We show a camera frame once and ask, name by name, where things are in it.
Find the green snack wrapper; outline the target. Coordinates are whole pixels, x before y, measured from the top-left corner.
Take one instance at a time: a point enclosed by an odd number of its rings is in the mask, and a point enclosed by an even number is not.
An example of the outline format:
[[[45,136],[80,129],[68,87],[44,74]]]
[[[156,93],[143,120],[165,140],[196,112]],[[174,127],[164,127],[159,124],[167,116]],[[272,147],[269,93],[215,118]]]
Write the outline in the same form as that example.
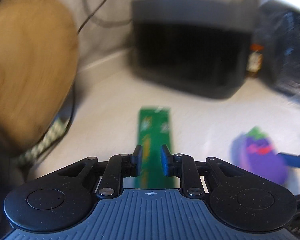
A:
[[[171,189],[174,179],[166,177],[161,164],[162,145],[171,148],[170,110],[143,107],[139,111],[138,144],[142,146],[141,173],[134,186],[139,189]]]

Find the purple pink sponge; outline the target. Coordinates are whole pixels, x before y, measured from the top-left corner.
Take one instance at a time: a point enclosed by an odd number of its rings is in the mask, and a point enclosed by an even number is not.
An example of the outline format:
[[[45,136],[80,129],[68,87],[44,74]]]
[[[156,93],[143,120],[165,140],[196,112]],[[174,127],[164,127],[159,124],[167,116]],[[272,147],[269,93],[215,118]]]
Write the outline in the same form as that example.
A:
[[[232,142],[231,156],[234,165],[279,185],[288,178],[284,160],[277,155],[267,133],[257,126]]]

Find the green white striped cloth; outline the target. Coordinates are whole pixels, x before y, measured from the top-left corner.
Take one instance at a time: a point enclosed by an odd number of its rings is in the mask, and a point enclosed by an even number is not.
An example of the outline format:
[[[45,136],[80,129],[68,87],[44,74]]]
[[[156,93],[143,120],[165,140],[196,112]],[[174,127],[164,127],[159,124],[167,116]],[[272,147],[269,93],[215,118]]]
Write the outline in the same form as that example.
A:
[[[17,158],[16,162],[18,166],[22,167],[33,164],[41,154],[48,150],[65,133],[67,124],[67,122],[63,122],[60,118],[57,118],[43,138]]]

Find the glass jar with orange lid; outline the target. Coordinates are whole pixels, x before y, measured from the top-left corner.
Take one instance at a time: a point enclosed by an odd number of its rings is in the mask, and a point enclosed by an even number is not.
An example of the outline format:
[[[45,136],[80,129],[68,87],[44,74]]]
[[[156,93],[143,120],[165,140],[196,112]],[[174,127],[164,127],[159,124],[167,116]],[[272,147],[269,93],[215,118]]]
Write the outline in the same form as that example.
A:
[[[247,73],[249,77],[256,77],[262,68],[264,46],[253,43],[250,46],[250,55],[247,65]]]

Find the black square appliance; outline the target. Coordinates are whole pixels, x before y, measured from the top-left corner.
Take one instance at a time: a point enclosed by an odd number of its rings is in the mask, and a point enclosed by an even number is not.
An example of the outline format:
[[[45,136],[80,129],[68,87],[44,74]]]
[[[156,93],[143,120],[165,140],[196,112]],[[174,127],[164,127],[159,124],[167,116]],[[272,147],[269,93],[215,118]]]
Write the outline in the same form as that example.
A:
[[[213,99],[243,85],[258,0],[133,0],[131,7],[138,76]]]

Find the round wooden cutting board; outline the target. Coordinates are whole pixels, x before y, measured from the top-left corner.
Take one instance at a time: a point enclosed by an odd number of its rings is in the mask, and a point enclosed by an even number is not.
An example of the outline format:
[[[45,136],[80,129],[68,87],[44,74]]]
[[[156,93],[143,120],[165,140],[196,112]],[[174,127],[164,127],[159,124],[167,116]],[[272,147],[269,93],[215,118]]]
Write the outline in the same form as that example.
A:
[[[78,36],[60,0],[0,0],[0,149],[17,156],[47,132],[74,82]]]

